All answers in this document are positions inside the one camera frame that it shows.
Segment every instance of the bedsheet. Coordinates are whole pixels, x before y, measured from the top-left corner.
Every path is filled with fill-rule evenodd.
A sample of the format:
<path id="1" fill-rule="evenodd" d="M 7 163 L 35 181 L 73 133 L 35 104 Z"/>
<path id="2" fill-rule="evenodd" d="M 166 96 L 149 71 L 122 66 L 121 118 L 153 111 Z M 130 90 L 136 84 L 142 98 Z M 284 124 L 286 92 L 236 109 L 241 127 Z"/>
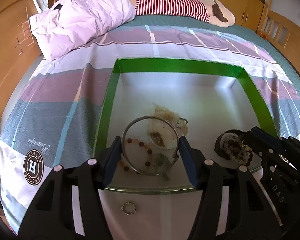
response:
<path id="1" fill-rule="evenodd" d="M 211 31 L 226 32 L 239 36 L 246 41 L 250 41 L 259 47 L 264 48 L 270 56 L 280 65 L 287 77 L 292 81 L 295 89 L 300 97 L 300 76 L 293 66 L 285 59 L 285 57 L 269 42 L 258 36 L 253 30 L 239 26 L 237 24 L 224 29 L 219 26 L 197 21 L 191 17 L 166 16 L 166 15 L 143 15 L 136 16 L 131 22 L 125 23 L 124 26 L 180 26 L 187 28 L 199 28 Z"/>
<path id="2" fill-rule="evenodd" d="M 261 47 L 236 35 L 175 26 L 121 26 L 52 62 L 43 60 L 0 137 L 0 197 L 15 232 L 34 194 L 24 177 L 31 149 L 43 155 L 43 179 L 56 164 L 82 164 L 95 134 L 117 58 L 203 59 L 245 68 L 266 102 L 278 135 L 300 139 L 300 98 L 279 64 Z"/>

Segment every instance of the bed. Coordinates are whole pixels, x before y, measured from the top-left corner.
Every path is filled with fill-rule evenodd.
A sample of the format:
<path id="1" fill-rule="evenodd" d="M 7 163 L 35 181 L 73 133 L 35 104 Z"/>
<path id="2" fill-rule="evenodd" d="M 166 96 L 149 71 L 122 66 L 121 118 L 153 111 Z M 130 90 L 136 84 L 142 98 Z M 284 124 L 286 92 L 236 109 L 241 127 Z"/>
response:
<path id="1" fill-rule="evenodd" d="M 26 153 L 33 148 L 42 153 L 45 178 L 57 164 L 65 168 L 78 166 L 98 152 L 100 146 L 95 134 L 117 58 L 178 57 L 242 66 L 266 102 L 275 126 L 273 133 L 300 139 L 300 77 L 268 41 L 251 30 L 237 25 L 223 29 L 189 17 L 137 16 L 60 59 L 42 60 L 38 66 L 32 66 L 33 73 L 28 72 L 22 78 L 41 55 L 29 30 L 28 19 L 35 13 L 32 0 L 0 0 L 0 122 L 9 99 L 13 101 L 10 96 L 19 82 L 22 88 L 22 92 L 13 97 L 16 103 L 10 106 L 11 113 L 6 110 L 5 115 L 9 117 L 3 117 L 2 120 L 7 121 L 0 131 L 0 199 L 16 233 L 40 186 L 29 186 L 24 181 Z M 148 211 L 158 209 L 160 212 L 159 208 L 165 207 L 170 212 L 168 216 L 163 212 L 161 221 L 172 220 L 169 208 L 173 203 L 186 203 L 173 211 L 187 212 L 184 216 L 189 218 L 187 221 L 173 216 L 173 224 L 183 225 L 184 231 L 172 234 L 167 222 L 161 235 L 167 236 L 166 239 L 184 239 L 191 229 L 200 196 L 200 192 L 173 197 L 143 195 L 142 201 L 156 203 L 145 205 Z M 115 239 L 145 239 L 142 232 L 134 231 L 132 236 L 131 230 L 126 229 L 147 224 L 151 219 L 149 215 L 131 224 L 120 218 L 120 211 L 112 209 L 123 200 L 138 198 L 139 195 L 118 190 L 101 194 Z M 159 225 L 149 227 L 149 232 L 156 226 Z M 76 231 L 82 234 L 82 228 Z"/>

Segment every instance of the plush toy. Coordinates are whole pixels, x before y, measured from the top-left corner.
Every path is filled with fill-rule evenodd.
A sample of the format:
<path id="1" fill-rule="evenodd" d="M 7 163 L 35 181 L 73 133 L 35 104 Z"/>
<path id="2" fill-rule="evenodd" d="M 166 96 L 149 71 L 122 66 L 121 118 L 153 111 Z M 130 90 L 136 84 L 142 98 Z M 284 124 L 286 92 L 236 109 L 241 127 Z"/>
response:
<path id="1" fill-rule="evenodd" d="M 235 23 L 233 13 L 218 0 L 199 0 L 205 5 L 210 15 L 209 23 L 220 27 L 232 26 Z"/>
<path id="2" fill-rule="evenodd" d="M 235 17 L 218 0 L 130 0 L 137 15 L 189 16 L 220 27 L 234 24 Z"/>

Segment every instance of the wooden headboard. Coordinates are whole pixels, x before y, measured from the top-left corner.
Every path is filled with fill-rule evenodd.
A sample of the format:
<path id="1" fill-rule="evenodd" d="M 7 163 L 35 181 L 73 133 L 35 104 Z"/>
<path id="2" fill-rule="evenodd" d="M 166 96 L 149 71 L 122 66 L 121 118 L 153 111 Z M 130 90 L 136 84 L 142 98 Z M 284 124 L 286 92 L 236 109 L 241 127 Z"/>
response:
<path id="1" fill-rule="evenodd" d="M 286 17 L 269 10 L 261 33 L 300 74 L 300 27 Z"/>
<path id="2" fill-rule="evenodd" d="M 15 87 L 41 54 L 28 21 L 36 13 L 33 0 L 0 0 L 0 119 Z"/>

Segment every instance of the wooden bed frame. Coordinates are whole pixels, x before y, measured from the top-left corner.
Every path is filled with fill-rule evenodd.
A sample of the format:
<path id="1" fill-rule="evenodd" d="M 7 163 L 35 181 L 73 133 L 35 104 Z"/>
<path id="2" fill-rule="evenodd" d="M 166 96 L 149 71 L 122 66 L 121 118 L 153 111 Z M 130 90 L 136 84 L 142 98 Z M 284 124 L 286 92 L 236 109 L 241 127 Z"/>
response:
<path id="1" fill-rule="evenodd" d="M 300 27 L 286 17 L 270 11 L 266 0 L 257 33 L 275 46 L 300 76 Z"/>

